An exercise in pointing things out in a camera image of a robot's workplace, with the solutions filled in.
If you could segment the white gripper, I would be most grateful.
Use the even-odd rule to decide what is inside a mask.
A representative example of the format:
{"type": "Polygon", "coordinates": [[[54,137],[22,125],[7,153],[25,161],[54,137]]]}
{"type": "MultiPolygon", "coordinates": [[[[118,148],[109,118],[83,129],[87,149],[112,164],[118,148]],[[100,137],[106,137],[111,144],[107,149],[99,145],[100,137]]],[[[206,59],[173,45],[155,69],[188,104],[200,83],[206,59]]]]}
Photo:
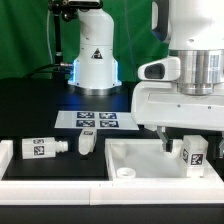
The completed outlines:
{"type": "Polygon", "coordinates": [[[180,59],[167,57],[138,68],[141,80],[132,96],[131,115],[137,124],[157,127],[164,152],[172,152],[173,140],[164,127],[223,131],[218,158],[224,157],[224,83],[209,95],[186,95],[177,91],[180,59]]]}

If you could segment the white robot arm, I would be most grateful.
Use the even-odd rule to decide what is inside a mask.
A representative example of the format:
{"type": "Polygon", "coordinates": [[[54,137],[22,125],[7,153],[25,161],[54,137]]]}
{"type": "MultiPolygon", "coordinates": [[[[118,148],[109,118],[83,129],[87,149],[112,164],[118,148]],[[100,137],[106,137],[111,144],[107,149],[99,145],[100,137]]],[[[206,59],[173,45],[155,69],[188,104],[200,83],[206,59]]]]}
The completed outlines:
{"type": "Polygon", "coordinates": [[[155,128],[224,133],[224,0],[137,0],[125,28],[137,85],[131,114],[155,128]]]}

